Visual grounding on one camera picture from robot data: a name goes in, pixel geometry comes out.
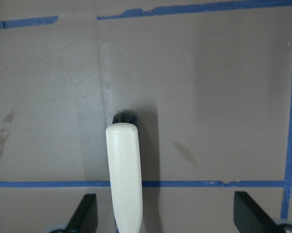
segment brown stain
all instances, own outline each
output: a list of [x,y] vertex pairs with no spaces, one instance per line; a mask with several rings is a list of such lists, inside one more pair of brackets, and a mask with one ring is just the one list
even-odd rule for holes
[[0,129],[0,159],[4,155],[4,147],[9,138],[9,132],[7,131],[8,124],[14,120],[15,115],[15,110],[11,110],[11,112],[7,114],[3,120],[4,127]]
[[196,165],[196,159],[194,157],[193,152],[183,143],[173,142],[174,147],[178,150],[178,152],[187,160],[189,163],[193,163]]

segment metal screw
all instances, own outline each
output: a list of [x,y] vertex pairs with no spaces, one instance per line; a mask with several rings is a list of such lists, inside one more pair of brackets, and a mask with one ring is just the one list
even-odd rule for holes
[[284,227],[284,231],[285,231],[285,233],[292,233],[292,227],[286,226],[286,227]]

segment white brush handle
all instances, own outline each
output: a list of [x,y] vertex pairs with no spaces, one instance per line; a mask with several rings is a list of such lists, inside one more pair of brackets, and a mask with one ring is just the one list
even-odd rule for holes
[[138,233],[143,216],[140,148],[137,128],[107,127],[106,142],[114,216],[119,233]]

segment brush head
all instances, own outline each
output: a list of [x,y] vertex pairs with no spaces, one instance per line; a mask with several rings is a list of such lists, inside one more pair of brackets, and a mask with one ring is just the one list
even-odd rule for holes
[[122,111],[114,115],[113,124],[116,123],[129,123],[137,127],[137,115],[130,111]]

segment brush handle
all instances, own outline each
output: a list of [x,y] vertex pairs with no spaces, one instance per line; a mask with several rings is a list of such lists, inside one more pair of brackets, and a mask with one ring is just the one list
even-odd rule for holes
[[138,233],[143,215],[140,149],[137,128],[107,127],[106,142],[114,216],[119,233]]

